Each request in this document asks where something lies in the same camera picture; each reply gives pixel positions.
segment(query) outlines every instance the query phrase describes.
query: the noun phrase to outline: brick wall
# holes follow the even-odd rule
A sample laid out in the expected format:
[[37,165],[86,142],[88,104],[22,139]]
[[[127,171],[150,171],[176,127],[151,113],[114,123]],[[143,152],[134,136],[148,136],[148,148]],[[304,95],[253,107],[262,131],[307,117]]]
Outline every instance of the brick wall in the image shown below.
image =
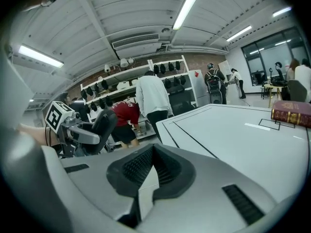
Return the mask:
[[[217,66],[218,63],[226,60],[224,55],[217,55],[217,54],[184,53],[183,55],[186,59],[189,70],[200,69],[202,71],[203,75],[205,75],[205,73],[207,72],[207,65],[209,63],[213,63],[216,67],[218,67]],[[162,61],[181,59],[181,54],[180,53],[176,53],[176,54],[175,53],[169,53],[169,54],[161,54],[161,55],[151,56],[151,57],[147,57],[147,58],[141,58],[141,59],[138,59],[136,61],[136,63],[134,64],[134,67],[147,65],[148,59],[152,59],[153,63],[157,63],[157,62],[162,62]],[[180,72],[183,72],[183,69],[184,69],[184,65],[183,65],[183,63],[181,63]],[[172,74],[169,71],[167,71],[163,76],[169,76],[169,75],[172,75]],[[107,74],[104,72],[104,70],[102,70],[100,72],[97,72],[97,73],[89,76],[88,78],[86,78],[85,80],[80,82],[79,84],[77,84],[74,87],[72,87],[71,89],[69,89],[68,94],[69,94],[70,98],[71,99],[80,98],[81,97],[81,95],[80,95],[80,92],[81,92],[80,84],[82,83],[83,86],[86,86],[90,83],[97,81],[98,77],[100,77],[100,76],[102,76],[104,78],[104,77],[107,77]]]

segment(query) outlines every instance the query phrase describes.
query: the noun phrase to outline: fluorescent ceiling light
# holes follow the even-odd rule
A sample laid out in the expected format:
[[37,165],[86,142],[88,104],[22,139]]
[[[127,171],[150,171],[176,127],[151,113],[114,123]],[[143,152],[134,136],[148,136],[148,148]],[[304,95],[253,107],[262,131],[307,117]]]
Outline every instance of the fluorescent ceiling light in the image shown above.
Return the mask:
[[227,39],[227,41],[231,41],[232,39],[234,39],[235,37],[238,37],[239,35],[243,34],[244,32],[246,32],[247,30],[250,30],[252,28],[252,26],[248,26],[247,28],[241,30],[240,32],[237,32],[236,34],[234,34],[233,36],[231,36],[229,39]]
[[183,24],[186,16],[188,15],[191,7],[193,6],[194,2],[196,0],[186,0],[183,7],[181,8],[179,15],[175,21],[175,24],[173,26],[174,30],[180,29],[181,25]]
[[254,54],[254,53],[257,53],[258,52],[258,50],[256,50],[256,51],[253,51],[253,52],[250,52],[249,54]]
[[267,128],[267,127],[264,127],[264,126],[260,126],[260,125],[255,125],[255,124],[251,124],[251,123],[245,123],[244,125],[250,126],[250,127],[254,127],[254,128],[257,128],[257,129],[261,129],[261,130],[270,131],[270,128]]
[[291,9],[292,9],[291,7],[286,7],[286,8],[284,8],[284,9],[279,10],[279,11],[276,11],[275,13],[273,13],[273,17],[276,17],[276,16],[278,16],[278,15],[281,15],[281,14],[283,14],[283,13],[285,13],[285,12],[288,12],[288,11],[290,11]]
[[278,45],[281,45],[281,44],[284,44],[284,43],[286,43],[286,42],[290,42],[290,41],[291,41],[291,40],[282,41],[282,42],[276,43],[276,45],[275,45],[275,46],[278,46]]
[[26,47],[26,46],[20,46],[19,50],[18,50],[19,53],[21,54],[24,54],[28,57],[31,57],[31,58],[34,58],[36,60],[39,60],[39,61],[42,61],[44,63],[47,63],[51,66],[54,66],[54,67],[58,67],[58,68],[61,68],[64,63],[58,61],[58,60],[55,60],[55,59],[52,59],[51,57],[48,57],[36,50],[33,50],[29,47]]

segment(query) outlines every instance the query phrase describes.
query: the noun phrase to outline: window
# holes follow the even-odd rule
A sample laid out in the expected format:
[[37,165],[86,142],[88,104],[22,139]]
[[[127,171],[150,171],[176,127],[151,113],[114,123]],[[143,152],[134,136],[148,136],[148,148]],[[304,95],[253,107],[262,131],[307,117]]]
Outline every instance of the window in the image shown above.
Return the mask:
[[281,31],[242,48],[253,85],[261,85],[267,76],[278,76],[275,63],[281,62],[286,74],[293,58],[308,59],[307,51],[296,28]]

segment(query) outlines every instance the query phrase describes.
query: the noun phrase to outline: air conditioner vent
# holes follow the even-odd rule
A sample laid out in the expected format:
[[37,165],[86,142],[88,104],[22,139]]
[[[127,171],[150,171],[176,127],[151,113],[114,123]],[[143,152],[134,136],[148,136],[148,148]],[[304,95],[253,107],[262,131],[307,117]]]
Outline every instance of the air conditioner vent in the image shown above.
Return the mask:
[[129,47],[133,45],[157,42],[158,40],[159,40],[158,33],[150,33],[150,34],[144,34],[144,35],[138,35],[138,36],[126,38],[120,41],[115,41],[112,43],[112,46],[114,49],[117,50],[117,49]]

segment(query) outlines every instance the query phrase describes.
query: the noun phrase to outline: white desk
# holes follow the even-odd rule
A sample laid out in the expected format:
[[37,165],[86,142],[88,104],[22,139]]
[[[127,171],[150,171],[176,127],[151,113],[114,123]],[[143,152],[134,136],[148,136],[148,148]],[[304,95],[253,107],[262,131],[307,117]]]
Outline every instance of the white desk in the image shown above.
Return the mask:
[[209,104],[157,128],[163,144],[219,158],[281,202],[304,184],[311,131],[270,116],[271,109]]

